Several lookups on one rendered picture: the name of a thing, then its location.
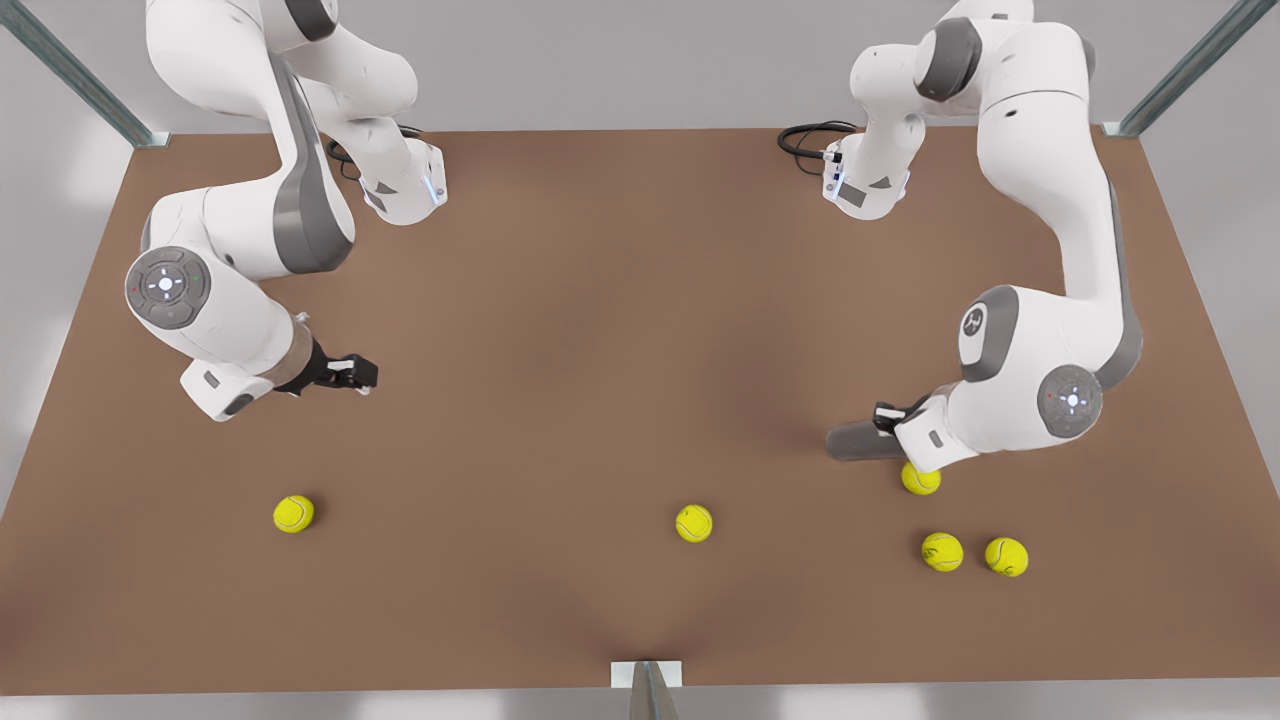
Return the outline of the grey translucent tennis tube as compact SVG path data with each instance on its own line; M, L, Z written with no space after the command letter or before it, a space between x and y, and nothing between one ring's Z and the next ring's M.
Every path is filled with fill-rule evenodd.
M826 434L827 454L841 462L906 459L897 437L877 428L873 421L858 421L831 429Z

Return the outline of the silver frame post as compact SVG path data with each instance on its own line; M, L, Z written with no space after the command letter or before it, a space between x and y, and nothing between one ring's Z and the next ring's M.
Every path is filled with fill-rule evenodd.
M684 664L678 660L611 664L611 687L630 689L628 720L680 720L671 689L682 685Z
M1121 119L1105 122L1106 137L1138 138L1280 0L1236 0L1169 73Z
M20 0L0 0L0 26L4 26L133 149L164 149L170 143L172 136L168 132L150 129Z

